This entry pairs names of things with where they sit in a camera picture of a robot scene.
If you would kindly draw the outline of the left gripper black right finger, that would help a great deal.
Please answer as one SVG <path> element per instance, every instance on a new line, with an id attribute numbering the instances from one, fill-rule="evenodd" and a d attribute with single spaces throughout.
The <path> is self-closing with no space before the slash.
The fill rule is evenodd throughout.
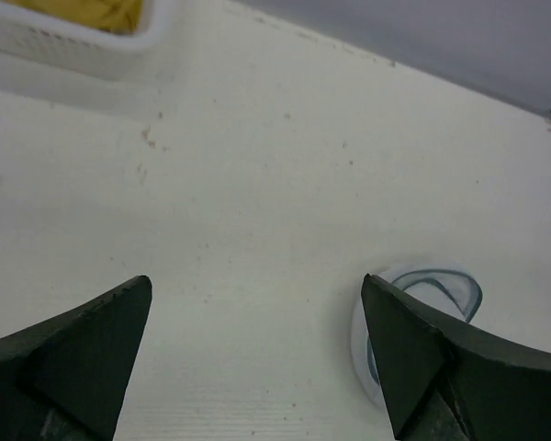
<path id="1" fill-rule="evenodd" d="M 397 440 L 551 440 L 551 354 L 487 333 L 378 276 L 361 289 Z"/>

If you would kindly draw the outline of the yellow bra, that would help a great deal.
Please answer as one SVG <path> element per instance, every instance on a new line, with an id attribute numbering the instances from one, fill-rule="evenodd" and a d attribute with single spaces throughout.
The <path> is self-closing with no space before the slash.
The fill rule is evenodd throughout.
<path id="1" fill-rule="evenodd" d="M 141 0 L 19 0 L 8 3 L 113 34 L 134 33 L 143 5 Z"/>

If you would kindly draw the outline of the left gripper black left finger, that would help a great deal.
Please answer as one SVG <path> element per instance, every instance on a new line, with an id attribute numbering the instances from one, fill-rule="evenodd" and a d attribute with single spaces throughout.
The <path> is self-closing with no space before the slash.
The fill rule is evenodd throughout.
<path id="1" fill-rule="evenodd" d="M 0 440 L 111 440 L 152 304 L 134 277 L 0 338 Z"/>

